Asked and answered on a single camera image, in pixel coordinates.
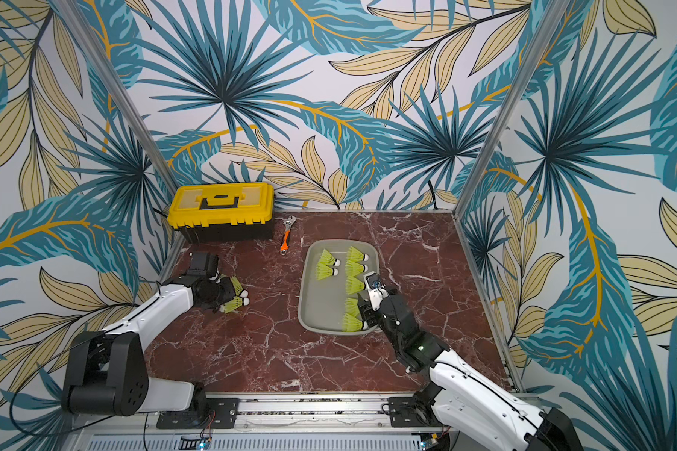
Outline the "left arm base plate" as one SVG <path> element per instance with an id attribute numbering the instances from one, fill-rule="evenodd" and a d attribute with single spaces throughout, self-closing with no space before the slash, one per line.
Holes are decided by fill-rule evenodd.
<path id="1" fill-rule="evenodd" d="M 239 398 L 206 398 L 185 411 L 161 412 L 158 430 L 232 430 L 238 415 Z"/>

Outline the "yellow-green shuttlecock two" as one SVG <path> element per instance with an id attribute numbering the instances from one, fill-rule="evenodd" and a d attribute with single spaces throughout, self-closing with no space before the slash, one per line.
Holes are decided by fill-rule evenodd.
<path id="1" fill-rule="evenodd" d="M 360 249 L 355 246 L 350 246 L 347 250 L 347 260 L 351 262 L 366 262 L 368 260 L 368 255 L 362 252 Z"/>

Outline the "yellow-green shuttlecock nine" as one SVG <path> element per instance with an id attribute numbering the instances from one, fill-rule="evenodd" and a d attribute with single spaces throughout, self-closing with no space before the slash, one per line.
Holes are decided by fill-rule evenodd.
<path id="1" fill-rule="evenodd" d="M 229 302 L 222 304 L 222 306 L 219 308 L 219 311 L 223 314 L 231 313 L 241 307 L 248 306 L 249 303 L 250 300 L 248 298 L 234 297 Z"/>

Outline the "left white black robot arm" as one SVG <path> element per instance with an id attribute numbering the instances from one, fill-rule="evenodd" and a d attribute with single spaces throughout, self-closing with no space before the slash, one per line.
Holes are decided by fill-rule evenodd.
<path id="1" fill-rule="evenodd" d="M 98 332 L 79 334 L 69 352 L 61 408 L 72 415 L 179 413 L 196 425 L 209 416 L 201 383 L 150 377 L 144 352 L 192 308 L 228 313 L 247 292 L 221 274 L 217 255 L 199 252 L 188 269 L 160 283 L 147 302 Z"/>

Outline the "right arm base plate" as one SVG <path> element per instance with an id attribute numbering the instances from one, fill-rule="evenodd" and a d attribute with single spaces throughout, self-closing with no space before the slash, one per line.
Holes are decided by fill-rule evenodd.
<path id="1" fill-rule="evenodd" d="M 414 397 L 390 397 L 382 411 L 392 428 L 442 428 L 431 410 Z"/>

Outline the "grey plastic storage tray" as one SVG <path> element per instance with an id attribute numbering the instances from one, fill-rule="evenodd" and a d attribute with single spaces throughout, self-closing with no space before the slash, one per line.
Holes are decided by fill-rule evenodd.
<path id="1" fill-rule="evenodd" d="M 347 298 L 357 299 L 361 294 L 368 298 L 367 291 L 348 296 L 345 292 L 345 282 L 347 275 L 345 265 L 347 260 L 347 250 L 350 246 L 355 246 L 368 255 L 366 262 L 361 262 L 367 266 L 366 272 L 357 276 L 364 281 L 364 276 L 369 272 L 379 271 L 379 255 L 374 246 L 367 242 L 351 240 L 322 240 L 312 244 L 308 248 L 305 259 L 304 274 L 301 280 L 301 288 L 298 302 L 298 319 L 302 326 L 317 334 L 332 334 L 332 336 L 365 336 L 373 331 L 367 329 L 357 334 L 347 334 L 342 331 L 342 319 L 345 313 L 345 301 Z M 323 249 L 331 252 L 340 260 L 338 274 L 322 281 L 316 280 L 316 266 Z"/>

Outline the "yellow-green shuttlecock one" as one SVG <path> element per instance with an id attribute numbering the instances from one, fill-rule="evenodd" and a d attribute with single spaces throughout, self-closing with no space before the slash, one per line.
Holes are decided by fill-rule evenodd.
<path id="1" fill-rule="evenodd" d="M 357 277 L 366 272 L 367 266 L 355 261 L 347 261 L 345 265 L 346 275 L 349 277 Z"/>

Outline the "yellow-green shuttlecock three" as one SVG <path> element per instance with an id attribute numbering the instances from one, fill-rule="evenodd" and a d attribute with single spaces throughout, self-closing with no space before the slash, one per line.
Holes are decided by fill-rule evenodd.
<path id="1" fill-rule="evenodd" d="M 348 276 L 345 282 L 345 292 L 348 296 L 360 293 L 366 289 L 366 285 L 363 281 L 359 280 L 356 277 Z"/>

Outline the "yellow-green shuttlecock five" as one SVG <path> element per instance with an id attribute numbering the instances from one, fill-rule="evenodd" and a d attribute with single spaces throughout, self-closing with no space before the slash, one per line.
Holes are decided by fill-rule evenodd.
<path id="1" fill-rule="evenodd" d="M 329 277 L 336 276 L 338 273 L 339 271 L 336 267 L 318 263 L 316 266 L 315 276 L 317 281 L 322 281 Z"/>

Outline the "yellow-green shuttlecock four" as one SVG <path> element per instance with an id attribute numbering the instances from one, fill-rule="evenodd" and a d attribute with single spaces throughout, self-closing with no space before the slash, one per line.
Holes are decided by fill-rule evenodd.
<path id="1" fill-rule="evenodd" d="M 357 334 L 367 330 L 369 327 L 361 318 L 361 315 L 346 313 L 342 319 L 342 331 L 347 334 Z"/>

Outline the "yellow-green shuttlecock six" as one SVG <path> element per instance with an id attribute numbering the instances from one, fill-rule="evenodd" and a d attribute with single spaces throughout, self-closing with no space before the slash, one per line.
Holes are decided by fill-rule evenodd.
<path id="1" fill-rule="evenodd" d="M 358 307 L 358 300 L 355 298 L 347 298 L 344 304 L 345 313 L 355 318 L 360 317 L 360 309 Z"/>

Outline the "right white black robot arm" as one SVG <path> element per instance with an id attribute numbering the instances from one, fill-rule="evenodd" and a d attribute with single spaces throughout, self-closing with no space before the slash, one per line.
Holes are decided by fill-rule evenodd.
<path id="1" fill-rule="evenodd" d="M 546 412 L 483 376 L 454 349 L 419 327 L 399 293 L 373 291 L 357 309 L 378 327 L 397 360 L 428 378 L 414 395 L 423 415 L 466 434 L 488 450 L 581 450 L 572 420 L 556 408 Z"/>

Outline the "yellow-green shuttlecock eight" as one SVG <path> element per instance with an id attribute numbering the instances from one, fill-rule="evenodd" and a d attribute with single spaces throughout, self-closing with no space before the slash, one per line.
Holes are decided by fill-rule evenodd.
<path id="1" fill-rule="evenodd" d="M 340 267 L 340 260 L 328 250 L 323 249 L 321 251 L 318 264 L 328 268 L 338 268 Z"/>

